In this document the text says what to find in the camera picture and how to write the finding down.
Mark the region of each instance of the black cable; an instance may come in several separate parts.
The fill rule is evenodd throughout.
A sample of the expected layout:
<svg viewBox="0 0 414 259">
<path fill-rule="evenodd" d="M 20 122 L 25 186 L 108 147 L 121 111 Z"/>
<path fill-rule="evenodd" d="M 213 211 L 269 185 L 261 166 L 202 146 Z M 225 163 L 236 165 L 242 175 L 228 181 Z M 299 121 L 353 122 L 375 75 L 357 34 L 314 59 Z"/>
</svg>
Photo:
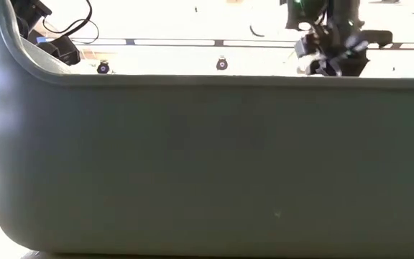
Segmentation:
<svg viewBox="0 0 414 259">
<path fill-rule="evenodd" d="M 99 30 L 98 30 L 98 26 L 97 26 L 97 24 L 95 24 L 94 22 L 92 22 L 91 21 L 91 17 L 92 17 L 92 13 L 93 13 L 93 9 L 92 9 L 92 5 L 91 5 L 91 2 L 90 2 L 90 0 L 86 0 L 86 2 L 87 2 L 87 5 L 89 5 L 89 13 L 88 13 L 88 15 L 87 15 L 87 17 L 85 18 L 85 19 L 77 19 L 77 20 L 75 20 L 74 22 L 72 22 L 71 24 L 70 24 L 70 26 L 68 26 L 66 29 L 64 29 L 64 30 L 62 30 L 62 31 L 54 31 L 54 30 L 51 30 L 51 29 L 49 29 L 49 28 L 47 28 L 47 26 L 46 26 L 46 24 L 45 24 L 45 22 L 46 22 L 46 18 L 44 18 L 43 20 L 42 20 L 42 26 L 48 31 L 48 32 L 52 32 L 52 33 L 56 33 L 56 34 L 63 34 L 62 36 L 67 36 L 67 37 L 69 37 L 69 36 L 71 36 L 73 33 L 75 33 L 75 32 L 77 32 L 77 31 L 79 31 L 80 29 L 82 29 L 88 22 L 90 22 L 90 23 L 92 23 L 95 27 L 96 27 L 96 29 L 97 29 L 97 35 L 100 35 L 100 32 L 99 32 Z M 78 22 L 81 22 L 77 27 L 74 27 L 72 30 L 70 30 L 71 29 L 71 27 L 73 27 L 75 24 L 77 24 Z M 80 43 L 85 43 L 85 44 L 91 44 L 92 42 L 94 42 L 95 40 L 97 40 L 98 39 L 98 36 L 96 37 L 96 39 L 94 39 L 93 41 L 91 41 L 91 42 L 80 42 Z"/>
</svg>

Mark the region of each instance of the gray surface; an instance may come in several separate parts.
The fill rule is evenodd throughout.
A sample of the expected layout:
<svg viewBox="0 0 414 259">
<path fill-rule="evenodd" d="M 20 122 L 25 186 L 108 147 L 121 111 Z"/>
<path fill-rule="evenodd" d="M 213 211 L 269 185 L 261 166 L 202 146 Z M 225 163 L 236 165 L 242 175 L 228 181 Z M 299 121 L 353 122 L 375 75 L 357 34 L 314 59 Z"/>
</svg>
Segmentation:
<svg viewBox="0 0 414 259">
<path fill-rule="evenodd" d="M 56 75 L 22 52 L 8 3 L 0 224 L 16 242 L 414 258 L 414 80 Z"/>
</svg>

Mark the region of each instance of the black mount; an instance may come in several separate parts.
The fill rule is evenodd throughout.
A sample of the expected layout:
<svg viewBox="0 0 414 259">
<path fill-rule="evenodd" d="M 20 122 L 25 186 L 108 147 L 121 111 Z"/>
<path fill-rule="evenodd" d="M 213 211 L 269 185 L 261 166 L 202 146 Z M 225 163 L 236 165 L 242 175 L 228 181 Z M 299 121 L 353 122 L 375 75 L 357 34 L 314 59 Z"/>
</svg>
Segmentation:
<svg viewBox="0 0 414 259">
<path fill-rule="evenodd" d="M 368 64 L 368 45 L 384 47 L 392 43 L 392 33 L 361 30 L 359 0 L 328 0 L 326 22 L 310 22 L 311 30 L 295 44 L 301 58 L 314 55 L 306 68 L 307 75 L 360 76 Z"/>
</svg>

